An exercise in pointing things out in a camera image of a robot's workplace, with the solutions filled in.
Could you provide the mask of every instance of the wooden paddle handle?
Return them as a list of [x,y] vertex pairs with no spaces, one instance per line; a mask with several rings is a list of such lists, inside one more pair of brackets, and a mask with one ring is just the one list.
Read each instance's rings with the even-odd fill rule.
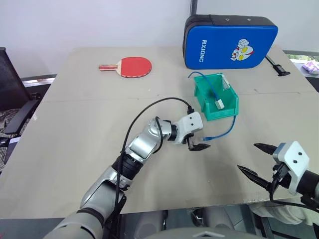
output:
[[113,71],[118,68],[118,65],[99,65],[100,71]]

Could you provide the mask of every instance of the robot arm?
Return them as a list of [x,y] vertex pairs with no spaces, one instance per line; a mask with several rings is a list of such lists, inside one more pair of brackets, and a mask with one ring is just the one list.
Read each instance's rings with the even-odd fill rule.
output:
[[98,180],[85,193],[80,209],[66,217],[45,239],[99,239],[103,235],[103,227],[111,217],[115,206],[116,181],[119,160],[122,160],[120,176],[119,205],[123,207],[126,197],[125,190],[129,188],[134,177],[163,141],[181,144],[187,141],[189,150],[202,150],[208,144],[194,145],[190,137],[203,128],[198,112],[193,112],[179,121],[171,124],[168,120],[152,119],[144,130],[137,135],[125,148],[125,153],[109,166]]
[[[319,175],[308,171],[309,157],[297,141],[281,143],[278,147],[273,145],[255,143],[257,148],[273,156],[276,165],[273,167],[273,181],[258,177],[257,173],[238,166],[239,169],[253,182],[265,188],[270,194],[270,200],[275,203],[292,206],[302,206],[319,212]],[[289,193],[295,195],[302,194],[301,202],[304,205],[283,203],[273,200],[273,194],[277,187],[281,185],[287,188]]]

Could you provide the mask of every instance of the beige table surface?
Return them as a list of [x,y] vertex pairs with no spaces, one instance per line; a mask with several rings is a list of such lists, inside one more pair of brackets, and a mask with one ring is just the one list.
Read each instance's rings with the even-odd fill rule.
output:
[[[149,75],[121,78],[99,72],[98,64],[140,55],[153,63]],[[277,77],[264,60],[253,69],[224,72],[239,95],[239,116],[232,132],[211,147],[190,152],[186,145],[165,143],[135,177],[122,212],[257,202],[268,193],[237,168],[247,166],[268,180],[274,160],[253,146],[298,140],[319,171],[319,98],[285,54],[269,53],[291,75]],[[167,96],[182,97],[199,111],[192,72],[176,48],[79,48],[59,72],[0,177],[0,218],[65,217],[119,155],[133,118],[148,104]],[[177,120],[180,102],[163,102],[137,121],[130,138],[154,116]],[[232,118],[207,122],[196,137],[227,131]],[[279,190],[276,198],[291,197]]]

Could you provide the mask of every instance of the ping pong paddle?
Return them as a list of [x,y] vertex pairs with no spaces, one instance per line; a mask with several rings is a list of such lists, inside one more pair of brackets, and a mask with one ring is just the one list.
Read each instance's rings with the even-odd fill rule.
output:
[[116,65],[99,65],[100,71],[116,71],[119,75],[128,78],[145,76],[151,69],[151,62],[139,56],[125,57]]

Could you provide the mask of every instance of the green plastic bin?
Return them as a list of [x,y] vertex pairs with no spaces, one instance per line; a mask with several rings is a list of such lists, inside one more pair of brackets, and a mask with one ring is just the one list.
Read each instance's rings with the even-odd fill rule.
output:
[[207,80],[202,76],[194,77],[196,83],[194,94],[206,119],[215,120],[238,115],[238,96],[230,85],[228,89],[224,90],[223,73],[206,75],[206,78],[212,83],[225,106],[225,108],[219,110],[215,104],[216,99]]

